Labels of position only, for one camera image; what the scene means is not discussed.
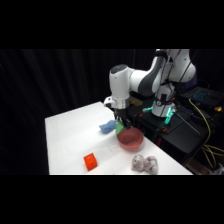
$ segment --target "orange block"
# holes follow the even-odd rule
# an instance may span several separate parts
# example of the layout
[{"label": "orange block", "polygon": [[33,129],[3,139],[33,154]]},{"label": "orange block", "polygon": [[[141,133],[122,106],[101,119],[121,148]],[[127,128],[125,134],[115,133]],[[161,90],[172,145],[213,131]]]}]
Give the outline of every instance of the orange block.
[{"label": "orange block", "polygon": [[84,157],[84,161],[88,171],[91,171],[97,167],[97,161],[93,153]]}]

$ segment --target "blue object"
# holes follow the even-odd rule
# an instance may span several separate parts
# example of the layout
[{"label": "blue object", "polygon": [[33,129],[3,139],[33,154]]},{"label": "blue object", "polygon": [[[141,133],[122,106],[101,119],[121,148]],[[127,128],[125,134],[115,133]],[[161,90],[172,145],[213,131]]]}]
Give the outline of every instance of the blue object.
[{"label": "blue object", "polygon": [[100,129],[104,134],[112,132],[117,126],[117,121],[109,121],[107,124],[101,125]]}]

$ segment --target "green light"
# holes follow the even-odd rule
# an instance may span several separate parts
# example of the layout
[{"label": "green light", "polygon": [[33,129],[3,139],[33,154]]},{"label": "green light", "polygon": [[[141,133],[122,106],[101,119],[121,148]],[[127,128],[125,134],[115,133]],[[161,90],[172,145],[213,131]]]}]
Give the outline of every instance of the green light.
[{"label": "green light", "polygon": [[165,120],[165,124],[169,124],[171,117],[173,116],[173,111],[171,110],[171,107],[169,108],[167,112],[167,118]]},{"label": "green light", "polygon": [[171,117],[167,117],[165,120],[165,124],[169,124]]},{"label": "green light", "polygon": [[154,104],[155,104],[155,101],[153,102],[152,107],[143,109],[143,113],[145,113],[145,112],[148,112],[148,111],[152,110],[152,109],[153,109]]}]

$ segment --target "white table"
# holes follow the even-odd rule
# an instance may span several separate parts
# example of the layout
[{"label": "white table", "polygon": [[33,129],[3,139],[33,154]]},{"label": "white table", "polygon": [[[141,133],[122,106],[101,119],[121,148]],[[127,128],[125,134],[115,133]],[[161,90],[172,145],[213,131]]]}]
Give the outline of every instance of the white table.
[{"label": "white table", "polygon": [[[115,131],[103,134],[99,125],[114,120],[111,110],[95,103],[47,118],[46,135],[51,175],[149,175],[131,170],[132,158],[155,156],[160,175],[191,175],[160,148],[144,139],[138,152],[128,152],[118,144]],[[94,153],[98,167],[88,172],[83,157]]]}]

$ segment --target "black wire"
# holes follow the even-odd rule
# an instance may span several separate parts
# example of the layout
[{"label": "black wire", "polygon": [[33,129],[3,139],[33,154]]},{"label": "black wire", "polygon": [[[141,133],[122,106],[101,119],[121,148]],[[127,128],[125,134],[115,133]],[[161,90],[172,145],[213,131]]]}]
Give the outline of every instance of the black wire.
[{"label": "black wire", "polygon": [[181,119],[183,120],[189,127],[191,127],[198,135],[201,136],[201,138],[203,139],[203,136],[200,134],[200,132],[195,129],[190,123],[188,123],[182,116],[180,116],[178,113],[175,112],[175,114]]}]

